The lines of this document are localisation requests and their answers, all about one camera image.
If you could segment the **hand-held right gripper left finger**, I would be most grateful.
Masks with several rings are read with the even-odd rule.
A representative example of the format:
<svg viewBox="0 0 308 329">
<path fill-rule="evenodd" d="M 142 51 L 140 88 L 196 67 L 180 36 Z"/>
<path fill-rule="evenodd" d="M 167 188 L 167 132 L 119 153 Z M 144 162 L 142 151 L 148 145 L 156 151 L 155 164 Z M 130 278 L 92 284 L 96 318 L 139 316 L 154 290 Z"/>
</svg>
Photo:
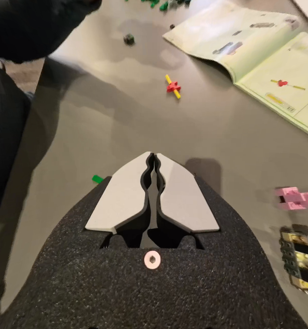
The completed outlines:
<svg viewBox="0 0 308 329">
<path fill-rule="evenodd" d="M 153 169 L 154 153 L 148 151 L 117 170 L 85 229 L 122 236 L 129 248 L 139 248 L 151 221 L 148 188 Z"/>
</svg>

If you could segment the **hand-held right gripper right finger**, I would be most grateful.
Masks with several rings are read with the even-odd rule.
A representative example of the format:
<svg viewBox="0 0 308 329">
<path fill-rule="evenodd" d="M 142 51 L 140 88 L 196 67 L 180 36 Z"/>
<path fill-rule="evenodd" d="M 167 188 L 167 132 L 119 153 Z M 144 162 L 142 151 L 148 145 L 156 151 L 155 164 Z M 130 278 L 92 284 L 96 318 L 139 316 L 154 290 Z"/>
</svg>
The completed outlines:
<svg viewBox="0 0 308 329">
<path fill-rule="evenodd" d="M 177 248 L 186 236 L 203 248 L 197 234 L 218 232 L 220 227 L 195 176 L 184 166 L 161 153 L 155 155 L 158 196 L 154 243 Z"/>
</svg>

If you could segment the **red and yellow brick axle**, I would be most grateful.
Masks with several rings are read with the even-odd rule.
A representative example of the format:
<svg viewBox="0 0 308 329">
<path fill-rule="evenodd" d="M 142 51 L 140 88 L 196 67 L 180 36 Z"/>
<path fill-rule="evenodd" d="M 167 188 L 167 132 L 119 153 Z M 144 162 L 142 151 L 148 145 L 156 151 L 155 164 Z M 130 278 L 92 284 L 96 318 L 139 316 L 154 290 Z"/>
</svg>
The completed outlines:
<svg viewBox="0 0 308 329">
<path fill-rule="evenodd" d="M 165 75 L 165 79 L 167 82 L 166 92 L 173 93 L 178 100 L 181 99 L 181 95 L 180 95 L 181 86 L 178 84 L 178 82 L 172 81 L 168 74 Z"/>
</svg>

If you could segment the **person's left forearm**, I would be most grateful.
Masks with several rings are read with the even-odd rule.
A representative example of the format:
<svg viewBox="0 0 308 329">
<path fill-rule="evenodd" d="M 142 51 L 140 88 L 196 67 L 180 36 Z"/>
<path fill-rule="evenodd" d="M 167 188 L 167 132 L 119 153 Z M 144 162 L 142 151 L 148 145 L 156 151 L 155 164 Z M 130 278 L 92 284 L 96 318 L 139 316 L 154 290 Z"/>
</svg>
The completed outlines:
<svg viewBox="0 0 308 329">
<path fill-rule="evenodd" d="M 20 64 L 47 57 L 101 4 L 101 0 L 0 0 L 0 58 Z"/>
</svg>

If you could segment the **pink toy brick pig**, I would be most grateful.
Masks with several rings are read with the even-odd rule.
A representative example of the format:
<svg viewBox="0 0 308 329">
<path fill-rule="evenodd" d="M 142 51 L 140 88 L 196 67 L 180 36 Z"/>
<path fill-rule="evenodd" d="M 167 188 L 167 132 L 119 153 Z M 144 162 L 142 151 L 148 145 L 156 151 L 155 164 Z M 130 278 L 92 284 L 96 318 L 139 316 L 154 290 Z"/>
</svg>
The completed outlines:
<svg viewBox="0 0 308 329">
<path fill-rule="evenodd" d="M 278 207 L 286 211 L 308 209 L 308 192 L 300 192 L 297 187 L 276 188 Z"/>
</svg>

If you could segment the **dark and yellow brick assembly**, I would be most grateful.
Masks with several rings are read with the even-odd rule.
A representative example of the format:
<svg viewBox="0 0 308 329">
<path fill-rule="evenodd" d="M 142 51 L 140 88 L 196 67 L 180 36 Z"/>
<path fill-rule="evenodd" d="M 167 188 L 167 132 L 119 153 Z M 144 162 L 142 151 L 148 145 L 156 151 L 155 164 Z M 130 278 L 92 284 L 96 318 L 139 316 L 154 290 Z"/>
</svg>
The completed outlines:
<svg viewBox="0 0 308 329">
<path fill-rule="evenodd" d="M 280 227 L 279 243 L 290 284 L 308 294 L 308 226 Z"/>
</svg>

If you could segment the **person's dark clothing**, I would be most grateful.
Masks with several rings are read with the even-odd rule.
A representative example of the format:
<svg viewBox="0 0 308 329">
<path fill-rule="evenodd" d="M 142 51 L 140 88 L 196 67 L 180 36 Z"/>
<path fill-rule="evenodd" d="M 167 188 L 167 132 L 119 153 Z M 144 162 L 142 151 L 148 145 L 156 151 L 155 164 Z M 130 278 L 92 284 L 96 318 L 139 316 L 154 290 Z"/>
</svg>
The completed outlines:
<svg viewBox="0 0 308 329">
<path fill-rule="evenodd" d="M 0 206 L 33 98 L 33 93 L 23 92 L 5 67 L 0 67 Z"/>
</svg>

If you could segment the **pale green instruction booklet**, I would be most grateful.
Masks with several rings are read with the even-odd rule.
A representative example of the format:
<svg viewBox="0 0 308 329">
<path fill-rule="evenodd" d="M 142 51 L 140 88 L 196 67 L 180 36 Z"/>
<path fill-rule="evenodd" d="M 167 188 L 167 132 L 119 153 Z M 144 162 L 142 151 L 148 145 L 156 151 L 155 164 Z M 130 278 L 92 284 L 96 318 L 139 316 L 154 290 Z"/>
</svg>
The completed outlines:
<svg viewBox="0 0 308 329">
<path fill-rule="evenodd" d="M 308 134 L 308 33 L 290 14 L 217 1 L 162 36 Z"/>
</svg>

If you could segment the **pile of green bricks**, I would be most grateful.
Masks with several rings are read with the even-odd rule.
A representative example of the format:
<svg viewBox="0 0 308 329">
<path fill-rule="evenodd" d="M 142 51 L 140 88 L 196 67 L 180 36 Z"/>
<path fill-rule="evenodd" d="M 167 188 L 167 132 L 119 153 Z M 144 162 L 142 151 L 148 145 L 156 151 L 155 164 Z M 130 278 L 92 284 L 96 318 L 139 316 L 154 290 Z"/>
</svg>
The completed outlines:
<svg viewBox="0 0 308 329">
<path fill-rule="evenodd" d="M 141 3 L 148 3 L 151 9 L 158 8 L 160 12 L 176 10 L 180 7 L 188 8 L 191 0 L 140 0 Z"/>
</svg>

